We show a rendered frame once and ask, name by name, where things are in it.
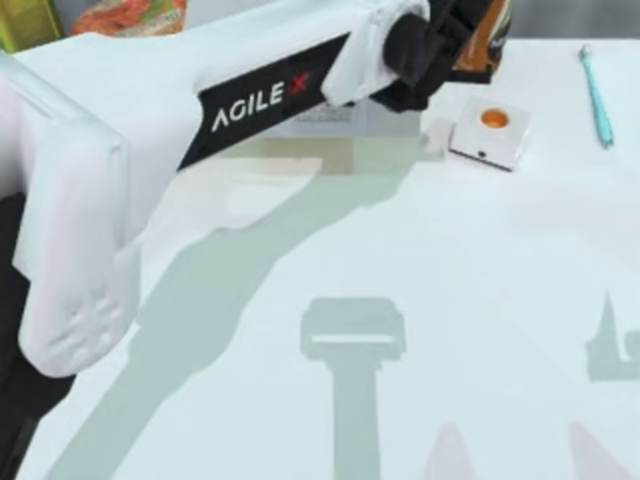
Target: toothbrush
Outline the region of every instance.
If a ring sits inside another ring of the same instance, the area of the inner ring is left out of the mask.
[[[584,66],[584,70],[587,74],[587,80],[589,81],[589,91],[591,93],[591,101],[593,102],[593,113],[596,121],[596,127],[598,128],[598,136],[600,142],[605,149],[609,149],[613,146],[613,128],[609,117],[604,108],[604,101],[600,95],[600,91],[596,84],[593,70],[591,68],[591,47],[584,45],[580,50],[580,62]]]

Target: black label panel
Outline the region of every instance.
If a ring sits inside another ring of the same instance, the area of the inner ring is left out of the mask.
[[[348,35],[200,92],[203,122],[186,168],[322,103],[321,87]]]

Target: round hole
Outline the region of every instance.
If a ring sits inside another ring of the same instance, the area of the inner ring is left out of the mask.
[[[482,123],[489,128],[504,128],[509,125],[509,116],[502,110],[492,108],[482,114]]]

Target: agilex logo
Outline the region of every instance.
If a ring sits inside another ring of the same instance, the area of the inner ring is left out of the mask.
[[[282,104],[286,96],[295,97],[307,91],[311,74],[302,72],[295,75],[289,82],[279,81],[270,87],[254,91],[249,95],[234,101],[229,107],[222,107],[216,114],[212,133],[228,127],[231,124],[242,122],[246,118],[253,117],[261,112],[272,109]]]

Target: white table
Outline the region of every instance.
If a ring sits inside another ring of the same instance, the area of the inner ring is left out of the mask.
[[[580,45],[513,41],[494,85],[425,116],[471,93],[531,111],[513,174],[369,139],[248,143],[178,178],[138,325],[20,478],[638,478],[640,43],[594,42],[611,152]]]

